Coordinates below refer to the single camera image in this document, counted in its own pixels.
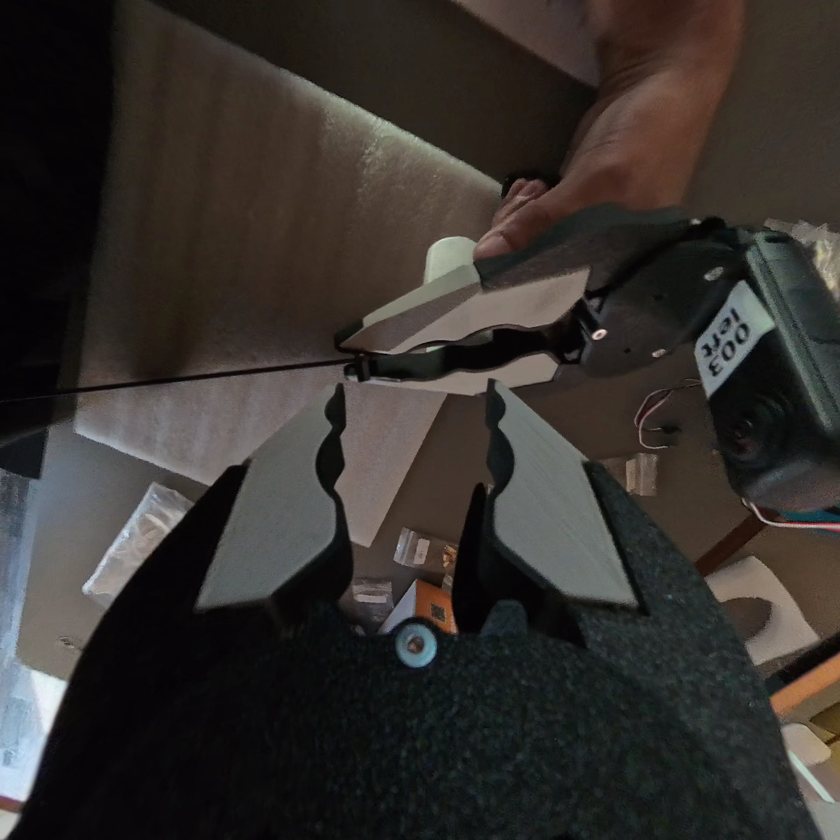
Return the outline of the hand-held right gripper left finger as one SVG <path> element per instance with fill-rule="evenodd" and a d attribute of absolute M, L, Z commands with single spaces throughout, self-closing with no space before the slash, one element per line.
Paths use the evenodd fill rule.
<path fill-rule="evenodd" d="M 262 606 L 280 627 L 300 627 L 314 606 L 338 601 L 354 568 L 335 488 L 345 425 L 344 388 L 337 384 L 248 459 L 196 613 Z"/>

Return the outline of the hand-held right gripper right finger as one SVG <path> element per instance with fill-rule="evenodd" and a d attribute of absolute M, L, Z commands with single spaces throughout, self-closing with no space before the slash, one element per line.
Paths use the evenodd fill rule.
<path fill-rule="evenodd" d="M 458 630 L 477 634 L 502 602 L 540 634 L 579 634 L 578 608 L 644 615 L 587 458 L 497 380 L 486 426 L 491 487 L 474 489 L 461 533 Z"/>

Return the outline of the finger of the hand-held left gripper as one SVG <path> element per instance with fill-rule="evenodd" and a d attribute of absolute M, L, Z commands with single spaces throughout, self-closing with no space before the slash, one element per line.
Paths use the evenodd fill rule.
<path fill-rule="evenodd" d="M 550 336 L 540 330 L 492 329 L 457 342 L 403 353 L 369 354 L 371 378 L 363 384 L 476 396 L 490 381 L 513 389 L 551 382 L 561 366 Z"/>
<path fill-rule="evenodd" d="M 350 353 L 401 354 L 454 343 L 491 329 L 537 329 L 562 319 L 583 296 L 590 271 L 550 272 L 511 287 L 486 289 L 461 266 L 362 318 L 336 337 Z"/>

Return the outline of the black metal plate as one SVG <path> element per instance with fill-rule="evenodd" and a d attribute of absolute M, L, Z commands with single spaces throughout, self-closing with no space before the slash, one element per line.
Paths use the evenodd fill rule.
<path fill-rule="evenodd" d="M 25 395 L 10 396 L 2 399 L 3 406 L 15 405 L 18 403 L 36 403 L 50 401 L 55 402 L 65 398 L 86 396 L 91 394 L 99 394 L 106 392 L 117 392 L 123 390 L 133 390 L 143 387 L 155 387 L 163 385 L 173 385 L 181 383 L 193 382 L 210 382 L 214 380 L 233 379 L 236 377 L 244 377 L 251 375 L 268 375 L 280 372 L 291 371 L 308 371 L 318 370 L 333 367 L 344 366 L 358 353 L 347 356 L 345 358 L 329 359 L 313 362 L 293 362 L 286 364 L 263 365 L 257 367 L 250 367 L 237 370 L 216 371 L 212 373 L 200 374 L 177 374 L 171 376 L 159 376 L 145 380 L 121 381 L 114 383 L 97 383 L 95 385 L 77 385 L 71 388 L 56 389 L 52 392 L 45 393 L 30 393 Z M 49 423 L 37 425 L 35 427 L 25 429 L 23 432 L 17 431 L 15 434 L 7 434 L 2 436 L 2 468 L 11 469 L 16 475 L 37 479 L 41 477 L 41 470 L 43 468 L 43 455 L 36 456 L 36 444 L 28 444 L 29 438 L 36 438 L 36 442 L 40 447 L 45 447 L 46 429 Z"/>

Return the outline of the person's left forearm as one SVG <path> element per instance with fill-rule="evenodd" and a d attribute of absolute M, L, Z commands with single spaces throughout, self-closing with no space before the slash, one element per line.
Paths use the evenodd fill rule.
<path fill-rule="evenodd" d="M 743 1 L 590 1 L 588 22 L 600 39 L 718 39 L 738 35 Z"/>

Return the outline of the person's left hand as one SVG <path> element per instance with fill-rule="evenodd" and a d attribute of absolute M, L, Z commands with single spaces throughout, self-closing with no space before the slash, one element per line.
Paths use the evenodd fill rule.
<path fill-rule="evenodd" d="M 500 207 L 474 259 L 522 249 L 560 220 L 616 205 L 681 204 L 739 52 L 737 29 L 654 40 L 602 38 L 602 85 L 558 185 L 523 182 Z"/>

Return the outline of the clear plastic bag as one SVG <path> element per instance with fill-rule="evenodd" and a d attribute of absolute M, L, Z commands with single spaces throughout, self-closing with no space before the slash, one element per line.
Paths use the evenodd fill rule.
<path fill-rule="evenodd" d="M 108 609 L 193 504 L 180 492 L 152 482 L 97 568 L 81 587 L 82 593 Z"/>

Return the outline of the scattered small hardware bags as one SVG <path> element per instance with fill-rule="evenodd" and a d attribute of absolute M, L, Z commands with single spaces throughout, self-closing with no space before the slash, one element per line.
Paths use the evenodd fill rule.
<path fill-rule="evenodd" d="M 658 454 L 655 451 L 605 458 L 600 463 L 628 494 L 636 497 L 657 495 Z M 392 560 L 403 568 L 420 573 L 433 585 L 442 585 L 445 592 L 451 592 L 457 554 L 456 542 L 403 528 Z M 391 583 L 360 579 L 352 583 L 351 592 L 354 603 L 364 605 L 365 610 L 372 609 L 375 624 L 382 623 L 385 610 L 395 606 Z"/>

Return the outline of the orange cardboard box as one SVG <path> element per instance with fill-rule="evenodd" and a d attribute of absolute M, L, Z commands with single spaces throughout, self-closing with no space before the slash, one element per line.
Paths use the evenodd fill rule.
<path fill-rule="evenodd" d="M 458 633 L 450 591 L 427 583 L 414 581 L 395 604 L 378 630 L 379 635 L 394 631 L 407 620 L 424 620 L 450 635 Z"/>

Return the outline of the white foam sheet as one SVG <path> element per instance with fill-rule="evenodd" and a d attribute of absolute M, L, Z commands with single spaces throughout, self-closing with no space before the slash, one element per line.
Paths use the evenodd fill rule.
<path fill-rule="evenodd" d="M 83 385 L 326 360 L 333 335 L 476 239 L 501 185 L 150 2 L 118 2 Z M 75 431 L 212 485 L 338 367 L 83 396 Z M 337 489 L 370 547 L 445 396 L 346 386 Z"/>

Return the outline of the white foam packing insert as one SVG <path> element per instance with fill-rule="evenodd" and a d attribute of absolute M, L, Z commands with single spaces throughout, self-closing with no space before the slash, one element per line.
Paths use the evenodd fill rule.
<path fill-rule="evenodd" d="M 799 654 L 820 641 L 793 596 L 755 556 L 711 573 L 706 582 L 754 665 Z"/>

